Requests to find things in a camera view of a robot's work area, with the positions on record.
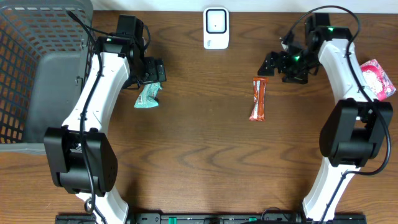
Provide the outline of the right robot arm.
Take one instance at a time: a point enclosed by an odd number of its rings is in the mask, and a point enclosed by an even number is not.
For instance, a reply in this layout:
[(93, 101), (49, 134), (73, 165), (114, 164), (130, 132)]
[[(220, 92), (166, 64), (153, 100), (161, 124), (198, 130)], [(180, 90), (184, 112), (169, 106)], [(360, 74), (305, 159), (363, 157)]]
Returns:
[(333, 26), (325, 7), (306, 12), (305, 45), (292, 30), (281, 38), (282, 51), (265, 57), (258, 75), (282, 74), (285, 83), (306, 84), (319, 68), (326, 71), (335, 107), (322, 127), (319, 148), (322, 164), (315, 182), (302, 202), (299, 217), (286, 223), (353, 223), (349, 216), (336, 217), (336, 206), (355, 175), (363, 174), (367, 161), (382, 146), (391, 152), (389, 123), (392, 105), (381, 101), (367, 84), (355, 54), (356, 34)]

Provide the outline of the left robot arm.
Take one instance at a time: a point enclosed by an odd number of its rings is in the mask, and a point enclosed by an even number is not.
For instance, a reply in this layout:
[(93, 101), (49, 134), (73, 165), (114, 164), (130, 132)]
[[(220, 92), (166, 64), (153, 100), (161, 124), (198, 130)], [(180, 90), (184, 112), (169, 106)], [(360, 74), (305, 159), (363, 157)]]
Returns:
[(121, 90), (139, 90), (136, 108), (153, 108), (166, 81), (164, 62), (148, 57), (148, 27), (121, 15), (115, 32), (91, 38), (93, 58), (82, 93), (59, 128), (44, 135), (53, 183), (84, 202), (82, 215), (57, 215), (57, 223), (132, 223), (117, 188), (118, 160), (108, 128)]

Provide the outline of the brown orange candy bar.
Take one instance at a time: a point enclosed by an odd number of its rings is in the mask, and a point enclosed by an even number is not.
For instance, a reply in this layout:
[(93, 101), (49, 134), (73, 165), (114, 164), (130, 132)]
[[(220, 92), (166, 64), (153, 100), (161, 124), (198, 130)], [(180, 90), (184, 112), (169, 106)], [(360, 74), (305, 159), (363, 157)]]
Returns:
[(264, 102), (266, 94), (266, 86), (268, 78), (255, 77), (253, 78), (253, 90), (254, 90), (254, 107), (249, 117), (250, 121), (264, 121)]

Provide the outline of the red purple snack bag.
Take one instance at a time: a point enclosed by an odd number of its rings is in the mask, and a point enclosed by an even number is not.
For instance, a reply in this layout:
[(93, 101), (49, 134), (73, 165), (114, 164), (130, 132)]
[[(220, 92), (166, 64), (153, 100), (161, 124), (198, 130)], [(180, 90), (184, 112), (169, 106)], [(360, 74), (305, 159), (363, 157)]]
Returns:
[(396, 92), (395, 86), (376, 59), (369, 60), (360, 67), (366, 83), (379, 101), (385, 100)]

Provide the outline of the teal white snack wrapper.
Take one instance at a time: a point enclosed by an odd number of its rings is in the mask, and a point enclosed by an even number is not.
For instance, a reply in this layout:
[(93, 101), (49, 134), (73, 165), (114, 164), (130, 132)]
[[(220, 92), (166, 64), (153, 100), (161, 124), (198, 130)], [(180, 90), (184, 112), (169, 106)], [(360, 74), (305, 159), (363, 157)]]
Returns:
[(134, 107), (135, 108), (155, 108), (159, 105), (156, 96), (162, 89), (161, 83), (151, 83), (144, 86), (143, 91), (139, 94)]

